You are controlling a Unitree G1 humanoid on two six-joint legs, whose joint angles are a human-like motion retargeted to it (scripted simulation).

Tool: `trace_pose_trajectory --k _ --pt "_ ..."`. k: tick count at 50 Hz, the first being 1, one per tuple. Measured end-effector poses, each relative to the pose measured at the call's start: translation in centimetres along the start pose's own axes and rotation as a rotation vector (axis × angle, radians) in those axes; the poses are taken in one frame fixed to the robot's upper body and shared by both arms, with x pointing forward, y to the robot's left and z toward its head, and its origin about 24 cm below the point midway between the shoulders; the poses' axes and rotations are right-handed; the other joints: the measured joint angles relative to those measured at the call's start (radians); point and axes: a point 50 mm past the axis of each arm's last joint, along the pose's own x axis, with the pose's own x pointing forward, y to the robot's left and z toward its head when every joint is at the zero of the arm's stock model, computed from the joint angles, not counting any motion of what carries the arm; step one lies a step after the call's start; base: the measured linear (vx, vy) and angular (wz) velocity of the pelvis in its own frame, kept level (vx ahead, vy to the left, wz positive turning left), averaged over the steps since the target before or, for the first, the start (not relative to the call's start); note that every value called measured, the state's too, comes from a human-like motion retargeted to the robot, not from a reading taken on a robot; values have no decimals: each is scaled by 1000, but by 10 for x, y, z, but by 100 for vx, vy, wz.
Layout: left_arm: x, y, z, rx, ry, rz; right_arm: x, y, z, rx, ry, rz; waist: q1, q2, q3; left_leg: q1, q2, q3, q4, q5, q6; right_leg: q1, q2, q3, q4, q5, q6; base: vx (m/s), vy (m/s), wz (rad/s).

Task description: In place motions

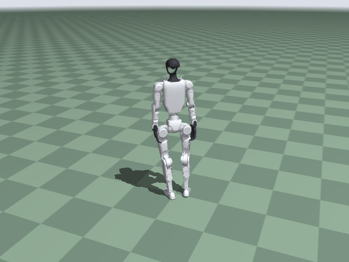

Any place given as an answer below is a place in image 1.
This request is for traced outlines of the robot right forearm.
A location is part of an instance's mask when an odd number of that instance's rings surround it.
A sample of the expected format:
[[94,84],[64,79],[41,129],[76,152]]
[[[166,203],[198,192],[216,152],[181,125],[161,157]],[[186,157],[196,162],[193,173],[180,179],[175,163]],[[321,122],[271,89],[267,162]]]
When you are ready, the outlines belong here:
[[[189,112],[189,118],[190,118],[190,124],[193,125],[194,121],[197,122],[196,120],[196,114],[195,114],[195,104],[193,107],[188,108],[188,112]],[[196,123],[197,124],[197,123]]]

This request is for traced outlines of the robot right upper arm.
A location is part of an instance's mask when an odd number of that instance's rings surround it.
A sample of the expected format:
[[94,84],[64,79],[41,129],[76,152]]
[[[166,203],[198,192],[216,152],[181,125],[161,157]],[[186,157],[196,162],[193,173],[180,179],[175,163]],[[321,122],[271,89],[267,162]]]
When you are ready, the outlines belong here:
[[193,83],[189,80],[184,80],[186,84],[186,106],[187,107],[193,107],[194,106],[194,92],[193,92]]

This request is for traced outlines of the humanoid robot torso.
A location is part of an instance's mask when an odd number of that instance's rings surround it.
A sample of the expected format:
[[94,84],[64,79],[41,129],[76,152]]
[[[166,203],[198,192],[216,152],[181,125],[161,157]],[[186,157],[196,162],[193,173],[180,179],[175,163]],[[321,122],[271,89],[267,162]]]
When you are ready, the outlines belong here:
[[169,113],[169,118],[166,120],[169,128],[168,133],[177,133],[182,131],[182,120],[177,112],[181,112],[185,104],[186,84],[182,77],[180,77],[179,82],[170,82],[167,81],[168,79],[165,78],[162,81],[164,83],[161,90],[162,103]]

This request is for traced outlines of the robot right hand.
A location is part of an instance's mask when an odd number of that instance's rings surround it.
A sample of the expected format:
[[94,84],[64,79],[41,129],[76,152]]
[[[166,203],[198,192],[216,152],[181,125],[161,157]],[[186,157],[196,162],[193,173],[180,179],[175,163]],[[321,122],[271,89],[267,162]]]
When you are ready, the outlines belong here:
[[192,141],[196,138],[196,121],[194,121],[194,124],[193,125],[190,125],[191,126],[191,139],[189,141]]

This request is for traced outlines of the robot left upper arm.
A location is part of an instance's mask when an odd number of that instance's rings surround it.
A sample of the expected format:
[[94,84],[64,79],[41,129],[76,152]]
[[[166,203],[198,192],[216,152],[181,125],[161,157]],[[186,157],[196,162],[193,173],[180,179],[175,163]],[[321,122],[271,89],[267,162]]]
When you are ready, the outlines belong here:
[[154,106],[155,106],[155,110],[159,110],[161,108],[161,104],[160,104],[160,91],[163,89],[163,82],[156,82],[153,85],[153,101],[154,101]]

